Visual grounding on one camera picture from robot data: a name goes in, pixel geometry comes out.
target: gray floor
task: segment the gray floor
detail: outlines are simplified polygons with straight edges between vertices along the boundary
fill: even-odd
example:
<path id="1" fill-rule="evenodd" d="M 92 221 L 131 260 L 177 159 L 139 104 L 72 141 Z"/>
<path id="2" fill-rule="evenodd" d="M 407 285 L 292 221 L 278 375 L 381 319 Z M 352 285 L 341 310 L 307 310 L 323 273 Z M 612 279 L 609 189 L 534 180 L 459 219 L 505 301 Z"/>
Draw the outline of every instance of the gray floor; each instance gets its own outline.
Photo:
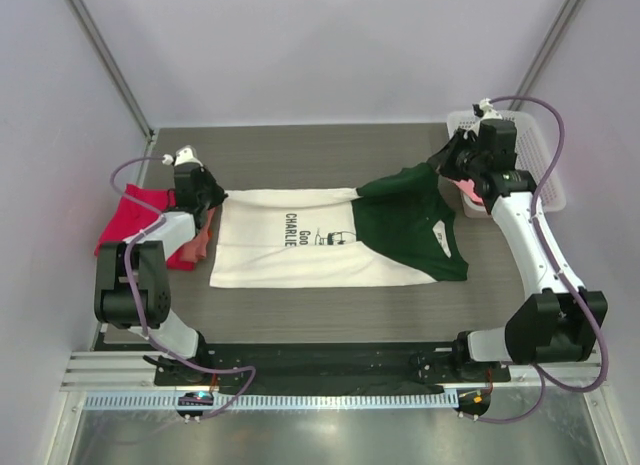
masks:
<path id="1" fill-rule="evenodd" d="M 155 153 L 196 147 L 229 190 L 360 186 L 426 160 L 447 141 L 441 124 L 320 125 L 161 130 Z M 172 186 L 171 170 L 150 166 L 148 188 Z M 469 262 L 466 282 L 358 289 L 209 287 L 213 260 L 170 273 L 172 307 L 211 342 L 450 340 L 462 330 L 498 327 L 523 301 L 506 241 L 487 219 L 462 214 L 455 187 L 441 191 L 456 210 L 456 238 Z M 109 341 L 131 341 L 110 331 Z"/>
<path id="2" fill-rule="evenodd" d="M 496 389 L 489 413 L 516 416 L 539 393 Z M 605 464 L 584 397 L 554 388 L 509 426 L 452 410 L 239 412 L 199 425 L 173 411 L 85 411 L 76 437 L 73 465 Z"/>

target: metal beam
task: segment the metal beam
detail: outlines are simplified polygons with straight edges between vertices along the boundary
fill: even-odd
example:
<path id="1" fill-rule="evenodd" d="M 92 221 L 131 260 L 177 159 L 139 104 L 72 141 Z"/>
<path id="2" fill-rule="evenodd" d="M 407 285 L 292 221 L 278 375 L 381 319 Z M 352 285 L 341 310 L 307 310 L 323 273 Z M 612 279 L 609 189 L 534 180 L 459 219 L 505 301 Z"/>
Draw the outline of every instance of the metal beam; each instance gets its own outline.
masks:
<path id="1" fill-rule="evenodd" d="M 114 85 L 118 89 L 120 96 L 122 97 L 125 104 L 129 108 L 131 115 L 133 115 L 134 120 L 140 127 L 140 130 L 142 130 L 142 133 L 147 138 L 147 140 L 150 140 L 152 135 L 152 129 L 149 126 L 149 123 L 147 122 L 147 119 L 145 118 L 144 113 L 142 113 L 142 110 L 140 109 L 140 106 L 138 105 L 136 98 L 133 96 L 133 93 L 131 92 L 129 85 L 127 85 L 127 82 L 124 79 L 122 72 L 118 68 L 118 64 L 113 58 L 113 55 L 111 55 L 111 52 L 109 51 L 109 47 L 107 47 L 106 42 L 102 38 L 102 35 L 100 34 L 98 27 L 93 21 L 93 18 L 91 17 L 91 14 L 89 13 L 89 10 L 87 9 L 87 6 L 85 5 L 84 1 L 83 0 L 67 0 L 67 2 L 69 3 L 69 6 L 71 7 L 72 11 L 76 15 L 76 18 L 80 23 L 80 26 L 85 31 L 87 38 L 91 42 L 91 45 L 93 45 L 93 48 L 96 51 L 98 57 L 100 58 L 100 61 L 104 65 L 105 70 L 107 71 Z"/>
<path id="2" fill-rule="evenodd" d="M 565 0 L 547 36 L 544 38 L 542 45 L 540 45 L 533 62 L 531 62 L 527 73 L 522 79 L 516 95 L 529 95 L 531 93 L 531 90 L 548 65 L 560 41 L 584 2 L 585 0 Z M 522 101 L 516 100 L 511 104 L 509 110 L 520 110 L 521 108 Z"/>

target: plastic basket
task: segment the plastic basket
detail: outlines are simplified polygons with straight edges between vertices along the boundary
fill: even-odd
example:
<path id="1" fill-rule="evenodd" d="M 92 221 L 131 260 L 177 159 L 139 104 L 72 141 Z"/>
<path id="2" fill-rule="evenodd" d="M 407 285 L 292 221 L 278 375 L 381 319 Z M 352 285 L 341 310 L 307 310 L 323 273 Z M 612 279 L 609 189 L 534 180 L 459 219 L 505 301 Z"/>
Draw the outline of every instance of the plastic basket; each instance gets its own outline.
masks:
<path id="1" fill-rule="evenodd" d="M 516 152 L 518 152 L 518 160 L 516 161 L 517 168 L 529 170 L 536 183 L 538 183 L 551 162 L 551 156 L 549 155 L 549 150 L 545 145 L 537 122 L 531 115 L 524 112 L 501 110 L 500 114 L 506 120 L 513 121 L 518 130 L 518 138 L 516 139 Z M 450 113 L 447 116 L 449 136 L 452 136 L 458 128 L 471 128 L 476 120 L 477 118 L 471 111 Z M 545 212 L 557 212 L 562 210 L 567 204 L 564 190 L 555 171 L 551 174 L 551 177 L 549 177 L 549 180 L 542 189 L 540 199 L 542 200 L 542 208 Z M 468 200 L 465 205 L 472 205 L 481 211 L 484 210 L 481 205 L 476 205 L 471 200 Z"/>

